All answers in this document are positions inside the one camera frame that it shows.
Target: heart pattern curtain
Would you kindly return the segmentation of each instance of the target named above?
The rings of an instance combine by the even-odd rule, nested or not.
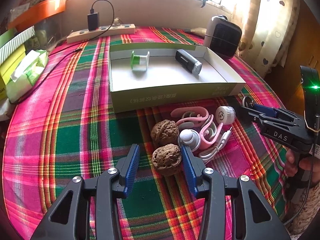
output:
[[[295,30],[300,0],[239,0],[231,21],[242,29],[237,54],[262,78],[284,66]]]

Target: metal screw cap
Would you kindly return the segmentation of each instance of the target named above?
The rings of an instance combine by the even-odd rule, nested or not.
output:
[[[116,168],[110,168],[109,170],[108,170],[108,173],[109,174],[115,174],[115,173],[117,173],[117,169]]]
[[[240,179],[241,179],[242,181],[249,181],[249,177],[248,177],[247,175],[241,175],[241,176],[240,176]]]
[[[81,181],[81,177],[80,177],[80,176],[75,176],[75,177],[72,178],[72,181],[73,181],[74,183],[78,183],[78,182]]]
[[[211,168],[205,168],[205,169],[204,169],[204,172],[205,172],[206,174],[212,174],[212,173],[214,172],[214,170],[211,169]]]

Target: yellow box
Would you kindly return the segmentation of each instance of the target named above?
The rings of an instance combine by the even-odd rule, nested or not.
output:
[[[7,97],[5,86],[25,56],[26,49],[22,44],[0,65],[0,100]]]

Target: human hand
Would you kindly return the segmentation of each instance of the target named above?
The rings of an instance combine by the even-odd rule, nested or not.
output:
[[[310,155],[309,157],[302,159],[299,162],[299,167],[306,171],[310,171],[311,157],[312,156]],[[289,177],[293,177],[297,173],[298,167],[294,163],[295,157],[292,150],[289,149],[287,151],[285,158],[286,158],[286,162],[285,162],[284,170],[286,171]],[[318,184],[320,182],[320,160],[317,157],[315,157],[313,161],[313,173],[312,173],[311,182],[312,184]]]

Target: plaid tablecloth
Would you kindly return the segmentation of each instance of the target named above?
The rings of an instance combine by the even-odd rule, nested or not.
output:
[[[118,201],[124,240],[197,239],[204,200],[196,200],[189,193],[182,172],[165,178],[155,171],[151,163],[155,150],[150,138],[153,125],[170,119],[176,107],[204,106],[209,113],[215,113],[221,105],[238,107],[243,96],[266,106],[281,106],[270,87],[234,57],[227,63],[246,81],[238,96],[115,114],[108,86],[108,46],[131,42],[202,44],[203,40],[181,30],[140,27],[133,35],[84,42],[80,45],[85,46],[82,52],[67,57],[16,108],[6,139],[3,192],[9,219],[25,239],[30,239],[72,177],[98,176],[126,156],[132,143],[140,145],[141,158],[131,195]],[[50,57],[40,80],[74,49]],[[226,147],[207,166],[232,177],[249,175],[277,214],[283,216],[287,208],[283,195],[286,150],[260,136],[251,122],[237,118],[232,126]],[[226,239],[231,239],[229,198],[226,206]],[[93,203],[90,220],[94,239]]]

